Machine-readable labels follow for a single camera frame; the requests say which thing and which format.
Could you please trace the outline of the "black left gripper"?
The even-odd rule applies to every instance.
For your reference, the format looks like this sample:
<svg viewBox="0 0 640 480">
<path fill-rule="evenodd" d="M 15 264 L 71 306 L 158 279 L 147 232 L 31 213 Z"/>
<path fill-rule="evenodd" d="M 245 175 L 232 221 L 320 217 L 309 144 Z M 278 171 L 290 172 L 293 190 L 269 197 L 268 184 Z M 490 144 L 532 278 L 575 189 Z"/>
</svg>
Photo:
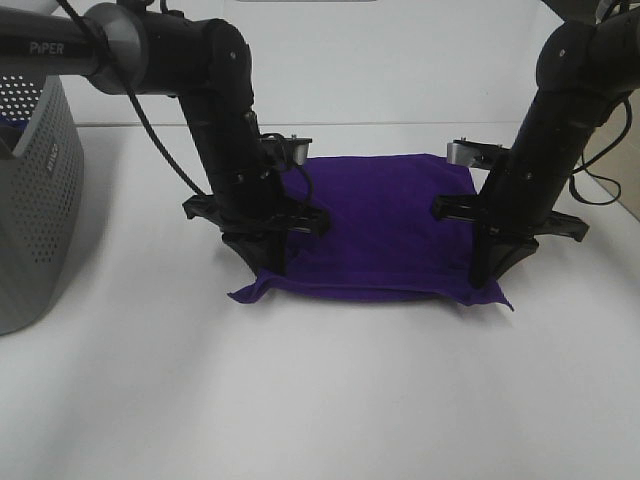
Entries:
<svg viewBox="0 0 640 480">
<path fill-rule="evenodd" d="M 288 231 L 322 236 L 329 230 L 328 212 L 312 206 L 307 197 L 289 196 L 274 169 L 222 172 L 210 184 L 210 194 L 196 194 L 183 203 L 185 214 L 217 225 L 224 232 L 223 243 L 254 274 L 270 265 L 274 273 L 286 274 Z M 271 254 L 269 238 L 253 235 L 261 232 L 273 232 Z"/>
</svg>

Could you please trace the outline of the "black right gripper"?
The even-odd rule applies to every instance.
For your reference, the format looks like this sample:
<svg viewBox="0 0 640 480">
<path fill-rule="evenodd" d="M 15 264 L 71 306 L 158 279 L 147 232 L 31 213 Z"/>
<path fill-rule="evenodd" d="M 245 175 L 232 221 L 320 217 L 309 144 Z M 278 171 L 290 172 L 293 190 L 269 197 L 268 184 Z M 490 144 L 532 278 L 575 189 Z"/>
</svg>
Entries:
<svg viewBox="0 0 640 480">
<path fill-rule="evenodd" d="M 431 213 L 437 219 L 462 220 L 523 236 L 476 232 L 469 271 L 472 287 L 483 288 L 536 253 L 539 242 L 532 236 L 584 239 L 589 230 L 584 221 L 553 210 L 569 176 L 570 168 L 560 164 L 496 164 L 478 194 L 435 197 Z"/>
</svg>

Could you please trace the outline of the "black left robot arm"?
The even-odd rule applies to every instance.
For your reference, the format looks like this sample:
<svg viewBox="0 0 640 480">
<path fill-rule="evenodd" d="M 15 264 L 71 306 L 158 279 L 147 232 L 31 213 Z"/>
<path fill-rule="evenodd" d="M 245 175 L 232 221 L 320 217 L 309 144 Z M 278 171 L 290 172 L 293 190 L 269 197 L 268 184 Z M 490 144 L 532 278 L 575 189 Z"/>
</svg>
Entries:
<svg viewBox="0 0 640 480">
<path fill-rule="evenodd" d="M 259 129 L 250 47 L 225 20 L 192 21 L 147 1 L 99 3 L 64 17 L 5 7 L 1 70 L 82 76 L 131 101 L 177 99 L 210 185 L 194 190 L 185 214 L 216 224 L 254 272 L 284 274 L 289 234 L 329 228 L 309 197 L 286 193 L 281 176 L 302 169 L 310 142 Z"/>
</svg>

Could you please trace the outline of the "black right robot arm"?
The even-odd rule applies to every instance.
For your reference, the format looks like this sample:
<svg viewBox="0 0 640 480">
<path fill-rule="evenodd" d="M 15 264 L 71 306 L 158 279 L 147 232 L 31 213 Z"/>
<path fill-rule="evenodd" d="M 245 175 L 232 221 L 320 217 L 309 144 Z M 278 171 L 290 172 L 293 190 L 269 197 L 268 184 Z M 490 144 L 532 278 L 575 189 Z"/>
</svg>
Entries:
<svg viewBox="0 0 640 480">
<path fill-rule="evenodd" d="M 616 5 L 609 2 L 596 24 L 567 21 L 548 38 L 536 65 L 538 90 L 511 147 L 448 144 L 449 163 L 488 172 L 479 193 L 439 195 L 432 206 L 437 219 L 473 224 L 473 287 L 534 254 L 539 235 L 584 239 L 588 225 L 554 205 L 594 131 L 639 87 L 639 7 Z"/>
</svg>

